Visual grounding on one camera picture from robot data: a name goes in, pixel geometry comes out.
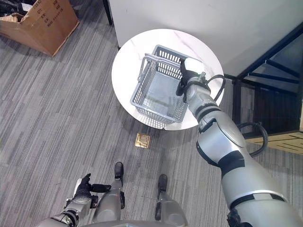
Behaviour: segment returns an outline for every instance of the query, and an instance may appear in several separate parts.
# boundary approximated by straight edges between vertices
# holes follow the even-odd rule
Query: black wire
[[[263,137],[263,145],[261,146],[261,148],[250,153],[250,156],[255,157],[255,156],[258,156],[259,154],[261,154],[261,152],[267,147],[268,134],[267,134],[265,128],[261,125],[261,123],[246,122],[246,123],[237,124],[237,127],[239,129],[241,129],[241,128],[249,126],[249,125],[256,126],[260,130],[261,135]]]
[[[223,79],[223,82],[222,82],[221,88],[219,89],[219,91],[218,91],[216,97],[214,98],[214,101],[217,101],[217,100],[218,100],[218,98],[220,97],[220,95],[221,95],[223,89],[225,88],[226,78],[225,78],[223,75],[218,74],[218,75],[215,75],[215,76],[211,77],[211,78],[207,81],[207,83],[206,83],[206,84],[208,84],[208,83],[209,83],[210,81],[212,81],[213,79],[218,79],[218,78]]]

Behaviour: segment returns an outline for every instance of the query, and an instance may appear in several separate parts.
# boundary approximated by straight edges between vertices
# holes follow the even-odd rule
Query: cardboard box
[[[51,56],[79,24],[68,0],[37,0],[25,16],[11,17],[0,17],[1,35]]]

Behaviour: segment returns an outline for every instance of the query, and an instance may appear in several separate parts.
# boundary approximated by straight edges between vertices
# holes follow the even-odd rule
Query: marble tabletop
[[[117,99],[123,108],[135,119],[153,128],[165,130],[182,130],[198,125],[197,120],[187,109],[183,122],[163,124],[155,122],[140,114],[130,100],[138,83],[142,58],[145,53],[152,53],[156,45],[162,45],[177,52],[200,60],[205,65],[206,79],[223,75],[219,60],[212,50],[194,36],[171,29],[155,29],[136,35],[128,40],[117,53],[112,67],[112,84]],[[211,97],[214,98],[222,85],[222,79],[214,79],[209,83]],[[217,100],[219,105],[223,92]]]

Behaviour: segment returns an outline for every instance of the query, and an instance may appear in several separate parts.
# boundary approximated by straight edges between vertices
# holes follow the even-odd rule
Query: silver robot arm
[[[77,227],[89,213],[90,208],[96,208],[98,196],[90,192],[108,192],[111,185],[89,183],[90,174],[77,181],[73,198],[67,199],[66,206],[60,214],[47,218],[36,227]]]
[[[247,152],[241,132],[210,97],[203,64],[194,59],[181,63],[183,78],[177,95],[199,123],[196,148],[222,172],[222,188],[230,209],[231,227],[302,227],[303,222],[270,174]]]

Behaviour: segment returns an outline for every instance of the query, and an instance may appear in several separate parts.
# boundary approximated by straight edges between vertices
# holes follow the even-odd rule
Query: gray carpet
[[[0,226],[57,214],[78,178],[111,183],[117,161],[125,165],[122,219],[153,220],[165,173],[190,226],[228,226],[221,172],[197,153],[197,128],[160,131],[131,117],[111,85],[118,49],[102,2],[72,3],[80,25],[53,58],[0,38]],[[232,114],[230,81],[221,108]],[[151,136],[148,149],[134,146],[138,132]],[[267,149],[257,160],[303,216],[303,156]]]

